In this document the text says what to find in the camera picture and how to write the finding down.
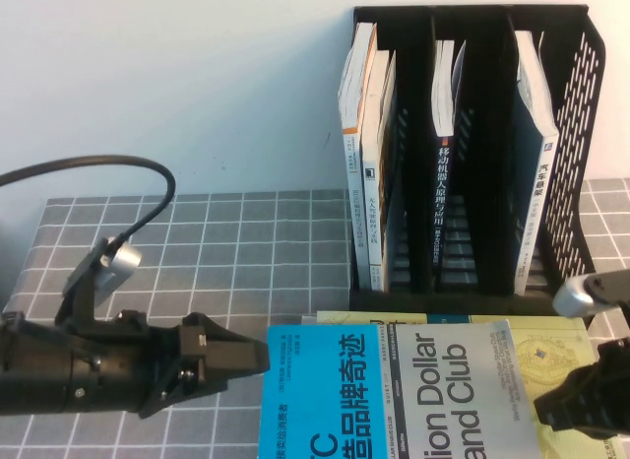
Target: white wall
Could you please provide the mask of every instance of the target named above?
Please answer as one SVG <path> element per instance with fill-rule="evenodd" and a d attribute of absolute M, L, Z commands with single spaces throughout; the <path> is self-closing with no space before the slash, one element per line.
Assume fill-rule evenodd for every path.
<path fill-rule="evenodd" d="M 346 185 L 336 91 L 351 7 L 589 3 L 606 81 L 589 176 L 630 175 L 627 0 L 0 0 L 0 172 L 79 154 L 168 165 L 181 192 Z M 132 170 L 0 192 L 0 300 L 45 198 L 159 192 Z"/>

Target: book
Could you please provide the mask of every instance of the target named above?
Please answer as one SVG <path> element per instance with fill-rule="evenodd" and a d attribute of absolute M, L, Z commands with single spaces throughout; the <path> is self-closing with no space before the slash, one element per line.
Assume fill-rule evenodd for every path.
<path fill-rule="evenodd" d="M 396 52 L 376 52 L 365 101 L 361 130 L 363 189 L 367 215 L 370 281 L 374 291 L 389 290 L 389 271 L 405 217 L 402 143 L 405 113 L 398 115 Z"/>
<path fill-rule="evenodd" d="M 505 316 L 439 315 L 424 313 L 373 313 L 318 311 L 320 324 L 386 323 L 487 323 Z M 534 400 L 559 386 L 570 371 L 596 361 L 589 335 L 581 318 L 561 316 L 507 316 L 525 382 L 525 391 L 535 413 Z M 597 441 L 574 430 L 554 432 L 535 415 L 538 445 L 544 459 L 623 459 L 617 437 Z"/>
<path fill-rule="evenodd" d="M 540 457 L 505 320 L 273 326 L 268 343 L 260 459 Z"/>
<path fill-rule="evenodd" d="M 519 50 L 510 150 L 510 214 L 514 237 L 514 293 L 524 295 L 558 144 L 551 95 L 532 33 L 516 32 Z"/>
<path fill-rule="evenodd" d="M 436 40 L 435 42 L 435 68 L 431 82 L 431 117 L 435 131 L 436 163 L 431 252 L 437 285 L 439 285 L 444 256 L 446 208 L 455 150 L 454 120 L 464 66 L 464 52 L 465 45 L 463 44 L 454 63 L 455 42 L 453 40 Z"/>
<path fill-rule="evenodd" d="M 381 177 L 381 149 L 383 140 L 379 130 L 383 119 L 384 101 L 391 103 L 393 83 L 389 80 L 390 53 L 379 50 L 374 56 L 370 79 L 365 98 L 365 112 L 361 128 L 361 155 L 363 160 L 363 192 L 365 196 L 365 216 L 367 222 L 367 249 L 370 263 L 370 287 L 383 290 L 383 254 L 381 197 L 379 182 Z"/>
<path fill-rule="evenodd" d="M 363 179 L 361 177 L 360 133 L 367 83 L 376 48 L 376 25 L 370 23 L 357 24 L 354 42 L 346 58 L 346 65 L 344 66 L 338 93 L 339 113 L 346 153 L 347 188 L 350 198 L 354 255 L 358 272 L 358 284 L 363 290 L 369 290 L 371 284 Z"/>

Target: grid pattern mat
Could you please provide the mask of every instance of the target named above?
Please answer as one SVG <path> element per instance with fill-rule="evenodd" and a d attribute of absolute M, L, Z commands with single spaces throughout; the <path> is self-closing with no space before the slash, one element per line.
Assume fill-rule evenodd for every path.
<path fill-rule="evenodd" d="M 51 322 L 66 278 L 102 236 L 120 233 L 159 197 L 50 200 L 8 308 Z M 96 311 L 123 308 L 172 326 L 190 311 L 265 340 L 270 324 L 347 309 L 343 190 L 178 196 L 131 239 L 141 268 Z M 121 413 L 0 418 L 0 459 L 254 459 L 262 376 L 139 421 Z"/>

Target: blue book cover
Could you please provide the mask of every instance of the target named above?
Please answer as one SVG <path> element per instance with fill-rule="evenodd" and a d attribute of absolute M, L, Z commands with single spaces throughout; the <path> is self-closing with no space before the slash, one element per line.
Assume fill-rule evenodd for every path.
<path fill-rule="evenodd" d="M 260 459 L 540 457 L 509 324 L 274 326 Z"/>

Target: white book cover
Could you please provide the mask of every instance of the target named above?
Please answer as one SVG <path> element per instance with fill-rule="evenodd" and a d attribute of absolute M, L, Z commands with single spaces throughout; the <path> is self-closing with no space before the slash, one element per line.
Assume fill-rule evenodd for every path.
<path fill-rule="evenodd" d="M 361 152 L 363 159 L 363 190 L 367 219 L 367 248 L 370 260 L 370 285 L 372 290 L 384 291 L 383 276 L 383 176 L 382 155 L 383 120 L 389 119 L 394 92 L 395 72 L 389 66 L 390 54 L 379 50 L 374 57 L 365 99 L 365 114 L 361 128 Z"/>
<path fill-rule="evenodd" d="M 356 26 L 352 49 L 346 58 L 346 66 L 338 93 L 346 153 L 347 188 L 350 198 L 354 253 L 358 284 L 363 290 L 369 290 L 371 284 L 361 175 L 360 133 L 367 83 L 376 48 L 376 25 L 359 23 Z"/>
<path fill-rule="evenodd" d="M 524 295 L 559 134 L 532 33 L 518 31 L 516 39 L 519 69 L 513 110 L 510 207 L 517 228 L 514 293 Z"/>

